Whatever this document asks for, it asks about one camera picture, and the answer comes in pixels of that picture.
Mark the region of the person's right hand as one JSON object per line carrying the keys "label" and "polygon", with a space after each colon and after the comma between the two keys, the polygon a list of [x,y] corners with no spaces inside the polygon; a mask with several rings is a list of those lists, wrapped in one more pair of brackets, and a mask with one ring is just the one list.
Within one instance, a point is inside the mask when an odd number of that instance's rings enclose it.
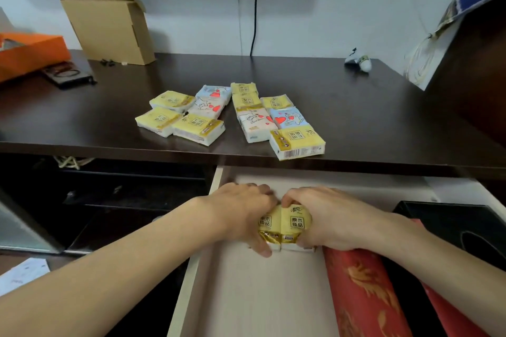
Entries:
{"label": "person's right hand", "polygon": [[307,207],[312,216],[310,227],[317,229],[317,246],[339,251],[381,251],[395,220],[392,213],[335,188],[293,188],[285,193],[281,203],[283,207],[295,203]]}

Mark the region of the person's left hand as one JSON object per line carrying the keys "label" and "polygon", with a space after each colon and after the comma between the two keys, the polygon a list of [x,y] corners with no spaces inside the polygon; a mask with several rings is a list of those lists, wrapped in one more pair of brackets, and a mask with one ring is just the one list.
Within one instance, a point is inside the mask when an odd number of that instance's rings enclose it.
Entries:
{"label": "person's left hand", "polygon": [[244,242],[245,233],[258,231],[259,220],[277,206],[278,199],[268,185],[231,182],[197,202],[213,241]]}

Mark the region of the yellow tissue packet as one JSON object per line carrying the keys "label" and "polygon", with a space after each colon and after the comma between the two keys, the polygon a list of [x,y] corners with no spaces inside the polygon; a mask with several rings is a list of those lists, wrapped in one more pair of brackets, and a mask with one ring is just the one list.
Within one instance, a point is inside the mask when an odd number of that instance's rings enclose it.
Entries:
{"label": "yellow tissue packet", "polygon": [[281,250],[314,252],[314,247],[301,247],[297,244],[299,236],[312,224],[312,216],[303,205],[281,207],[280,244]]}
{"label": "yellow tissue packet", "polygon": [[281,214],[281,206],[277,205],[258,222],[259,234],[272,251],[281,251]]}

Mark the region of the person's right forearm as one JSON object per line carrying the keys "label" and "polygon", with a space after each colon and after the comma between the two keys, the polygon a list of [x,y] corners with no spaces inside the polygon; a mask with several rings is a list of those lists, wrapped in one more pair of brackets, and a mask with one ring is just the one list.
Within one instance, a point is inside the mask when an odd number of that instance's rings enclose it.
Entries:
{"label": "person's right forearm", "polygon": [[506,337],[506,272],[399,214],[381,213],[372,246],[428,285],[490,337]]}

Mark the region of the light wooden drawer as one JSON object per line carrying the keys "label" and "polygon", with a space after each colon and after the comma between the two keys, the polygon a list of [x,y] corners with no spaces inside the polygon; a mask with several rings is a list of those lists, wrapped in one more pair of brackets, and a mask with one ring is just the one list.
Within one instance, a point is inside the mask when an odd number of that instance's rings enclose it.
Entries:
{"label": "light wooden drawer", "polygon": [[[210,192],[227,182],[267,184],[281,197],[294,187],[329,186],[391,212],[402,200],[506,207],[478,181],[276,168],[218,166]],[[321,249],[263,258],[240,242],[194,254],[167,337],[338,337]]]}

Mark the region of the red gold patterned box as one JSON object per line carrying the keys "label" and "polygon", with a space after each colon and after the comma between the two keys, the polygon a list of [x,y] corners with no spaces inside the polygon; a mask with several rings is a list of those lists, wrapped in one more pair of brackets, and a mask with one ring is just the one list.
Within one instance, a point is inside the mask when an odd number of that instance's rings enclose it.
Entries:
{"label": "red gold patterned box", "polygon": [[379,255],[322,251],[339,337],[413,337]]}

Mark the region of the group of small tissue packs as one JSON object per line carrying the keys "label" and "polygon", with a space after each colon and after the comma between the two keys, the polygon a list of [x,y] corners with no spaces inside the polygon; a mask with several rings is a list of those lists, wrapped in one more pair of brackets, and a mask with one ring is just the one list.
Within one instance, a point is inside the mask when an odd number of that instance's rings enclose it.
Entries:
{"label": "group of small tissue packs", "polygon": [[158,136],[209,147],[225,133],[220,115],[230,102],[246,142],[268,141],[280,161],[325,153],[326,142],[288,96],[260,98],[255,83],[204,85],[195,96],[166,91],[151,99],[151,109],[135,122]]}

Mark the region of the dark lower shelf unit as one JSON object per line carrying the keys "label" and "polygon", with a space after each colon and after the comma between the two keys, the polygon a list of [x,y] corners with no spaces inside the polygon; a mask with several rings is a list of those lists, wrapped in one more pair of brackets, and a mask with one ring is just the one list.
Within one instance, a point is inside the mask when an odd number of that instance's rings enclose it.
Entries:
{"label": "dark lower shelf unit", "polygon": [[0,188],[82,256],[206,195],[216,166],[0,153]]}

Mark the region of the black tissue box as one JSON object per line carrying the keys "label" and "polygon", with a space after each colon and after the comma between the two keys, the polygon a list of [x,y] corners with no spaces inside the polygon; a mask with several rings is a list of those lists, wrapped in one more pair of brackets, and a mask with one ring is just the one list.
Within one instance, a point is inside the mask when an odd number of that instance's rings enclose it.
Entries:
{"label": "black tissue box", "polygon": [[[421,222],[427,231],[506,272],[506,223],[489,206],[401,201],[394,213]],[[413,275],[382,257],[413,337],[416,321],[409,321]]]}

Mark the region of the small white toy figure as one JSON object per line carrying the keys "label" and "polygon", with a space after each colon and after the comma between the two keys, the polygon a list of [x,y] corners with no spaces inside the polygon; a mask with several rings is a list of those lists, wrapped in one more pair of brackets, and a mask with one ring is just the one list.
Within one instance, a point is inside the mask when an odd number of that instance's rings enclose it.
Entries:
{"label": "small white toy figure", "polygon": [[370,73],[372,70],[372,61],[367,54],[358,47],[355,47],[345,59],[345,66],[354,67],[363,73]]}

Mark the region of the grey metal case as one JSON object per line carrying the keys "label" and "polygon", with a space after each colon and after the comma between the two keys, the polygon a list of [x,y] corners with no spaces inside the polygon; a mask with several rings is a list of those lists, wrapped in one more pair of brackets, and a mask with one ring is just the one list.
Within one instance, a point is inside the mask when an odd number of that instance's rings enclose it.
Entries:
{"label": "grey metal case", "polygon": [[0,188],[0,250],[56,255],[64,246]]}

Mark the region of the white paper sheet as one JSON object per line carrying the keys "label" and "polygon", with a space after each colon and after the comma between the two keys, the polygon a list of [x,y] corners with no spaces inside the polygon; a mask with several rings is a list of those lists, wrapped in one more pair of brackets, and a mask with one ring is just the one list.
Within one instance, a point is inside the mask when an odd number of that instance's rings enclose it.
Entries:
{"label": "white paper sheet", "polygon": [[29,257],[0,274],[0,296],[4,296],[48,273],[50,273],[50,268],[46,259]]}

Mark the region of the open brown cardboard box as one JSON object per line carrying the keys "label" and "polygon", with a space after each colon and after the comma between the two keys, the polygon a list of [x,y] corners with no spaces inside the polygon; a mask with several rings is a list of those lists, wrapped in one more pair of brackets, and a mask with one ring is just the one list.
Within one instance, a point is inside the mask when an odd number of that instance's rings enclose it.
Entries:
{"label": "open brown cardboard box", "polygon": [[140,0],[60,0],[88,60],[145,66],[154,47]]}

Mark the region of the white blue paper bag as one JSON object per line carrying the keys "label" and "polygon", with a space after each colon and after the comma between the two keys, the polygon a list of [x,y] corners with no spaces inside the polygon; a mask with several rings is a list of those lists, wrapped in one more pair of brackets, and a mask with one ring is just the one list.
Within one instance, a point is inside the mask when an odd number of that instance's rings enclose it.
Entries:
{"label": "white blue paper bag", "polygon": [[452,0],[436,29],[426,30],[425,37],[405,55],[403,76],[425,90],[456,37],[464,18],[493,0]]}

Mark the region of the orange box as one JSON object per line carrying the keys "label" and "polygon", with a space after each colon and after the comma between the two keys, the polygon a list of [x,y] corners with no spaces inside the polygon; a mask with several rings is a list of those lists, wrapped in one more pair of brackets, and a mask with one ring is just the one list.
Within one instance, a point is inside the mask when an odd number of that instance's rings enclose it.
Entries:
{"label": "orange box", "polygon": [[71,59],[62,36],[0,32],[0,84]]}

